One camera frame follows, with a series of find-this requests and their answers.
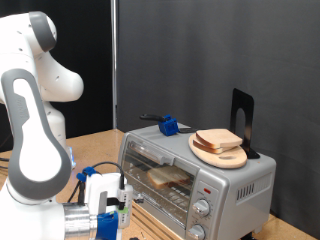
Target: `toaster oven door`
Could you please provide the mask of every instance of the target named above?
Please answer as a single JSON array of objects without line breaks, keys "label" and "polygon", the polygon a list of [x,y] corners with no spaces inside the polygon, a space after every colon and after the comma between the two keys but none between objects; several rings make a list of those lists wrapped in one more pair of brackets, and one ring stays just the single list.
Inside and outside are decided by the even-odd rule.
[{"label": "toaster oven door", "polygon": [[121,164],[134,194],[144,199],[141,207],[184,237],[198,169],[132,135],[125,143]]}]

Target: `toaster oven window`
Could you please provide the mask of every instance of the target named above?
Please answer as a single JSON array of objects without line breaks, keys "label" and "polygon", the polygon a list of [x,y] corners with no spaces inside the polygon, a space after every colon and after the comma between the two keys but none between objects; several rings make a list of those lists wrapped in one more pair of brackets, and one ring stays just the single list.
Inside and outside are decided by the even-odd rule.
[{"label": "toaster oven window", "polygon": [[185,228],[195,179],[193,174],[174,164],[156,163],[148,155],[130,148],[130,142],[123,155],[122,167],[136,194],[140,193],[144,201]]}]

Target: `black stand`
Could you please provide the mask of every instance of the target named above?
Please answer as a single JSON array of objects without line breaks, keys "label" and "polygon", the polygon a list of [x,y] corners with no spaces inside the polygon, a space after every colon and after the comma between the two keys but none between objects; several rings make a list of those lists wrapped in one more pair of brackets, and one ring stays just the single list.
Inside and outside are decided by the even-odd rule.
[{"label": "black stand", "polygon": [[252,233],[248,233],[244,237],[241,238],[241,240],[257,240],[254,237],[252,237]]},{"label": "black stand", "polygon": [[254,101],[250,95],[235,88],[233,89],[230,121],[230,131],[234,134],[236,133],[237,112],[239,108],[242,108],[246,118],[244,138],[241,147],[246,152],[248,159],[258,159],[260,155],[250,148]]}]

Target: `black curtain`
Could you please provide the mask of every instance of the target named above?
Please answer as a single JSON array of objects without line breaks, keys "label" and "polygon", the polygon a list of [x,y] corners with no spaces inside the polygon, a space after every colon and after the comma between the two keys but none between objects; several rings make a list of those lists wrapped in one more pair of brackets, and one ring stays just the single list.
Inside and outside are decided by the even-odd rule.
[{"label": "black curtain", "polygon": [[156,124],[143,113],[229,128],[232,90],[247,92],[252,147],[277,162],[271,209],[319,239],[320,2],[121,0],[119,12],[119,129]]},{"label": "black curtain", "polygon": [[[67,138],[112,128],[112,37],[110,1],[0,1],[0,17],[42,11],[57,28],[51,55],[78,73],[84,93],[75,102],[52,103],[66,118]],[[0,152],[12,149],[7,112],[0,104]]]}]

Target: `red indicator light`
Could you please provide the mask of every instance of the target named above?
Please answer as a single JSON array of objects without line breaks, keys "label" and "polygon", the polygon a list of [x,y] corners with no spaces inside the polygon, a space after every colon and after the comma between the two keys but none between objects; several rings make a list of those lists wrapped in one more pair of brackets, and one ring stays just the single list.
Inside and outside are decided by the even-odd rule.
[{"label": "red indicator light", "polygon": [[209,190],[209,189],[203,189],[206,193],[208,193],[208,194],[210,194],[211,193],[211,191]]}]

